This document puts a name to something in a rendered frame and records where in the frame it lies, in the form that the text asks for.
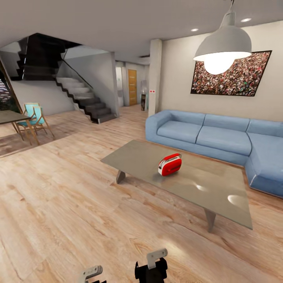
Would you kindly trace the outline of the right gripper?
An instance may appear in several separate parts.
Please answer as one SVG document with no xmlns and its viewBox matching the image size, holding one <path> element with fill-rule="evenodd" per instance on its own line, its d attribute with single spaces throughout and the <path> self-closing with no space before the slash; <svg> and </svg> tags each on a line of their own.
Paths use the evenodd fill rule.
<svg viewBox="0 0 283 283">
<path fill-rule="evenodd" d="M 156 268 L 149 269 L 148 265 L 144 265 L 139 267 L 138 262 L 136 262 L 135 266 L 135 278 L 140 280 L 140 283 L 149 283 L 151 278 L 153 277 L 161 277 L 162 280 L 167 278 L 166 270 L 167 261 L 164 258 L 159 258 L 158 261 L 155 262 Z"/>
</svg>

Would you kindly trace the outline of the radio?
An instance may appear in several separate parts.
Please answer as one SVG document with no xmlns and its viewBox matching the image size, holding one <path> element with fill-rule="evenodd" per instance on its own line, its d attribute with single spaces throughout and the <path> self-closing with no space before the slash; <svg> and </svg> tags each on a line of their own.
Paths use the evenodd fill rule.
<svg viewBox="0 0 283 283">
<path fill-rule="evenodd" d="M 158 172 L 162 176 L 167 176 L 171 173 L 174 173 L 178 171 L 181 167 L 181 157 L 179 157 L 180 154 L 172 154 L 167 157 L 165 157 L 158 166 Z"/>
</svg>

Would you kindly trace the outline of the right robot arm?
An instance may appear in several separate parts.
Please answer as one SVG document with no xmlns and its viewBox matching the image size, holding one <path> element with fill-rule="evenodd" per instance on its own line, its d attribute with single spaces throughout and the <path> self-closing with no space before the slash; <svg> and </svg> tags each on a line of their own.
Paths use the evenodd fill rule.
<svg viewBox="0 0 283 283">
<path fill-rule="evenodd" d="M 139 279 L 140 283 L 164 283 L 168 269 L 164 257 L 167 255 L 168 250 L 166 248 L 147 253 L 147 265 L 139 267 L 138 262 L 136 262 L 135 278 Z"/>
</svg>

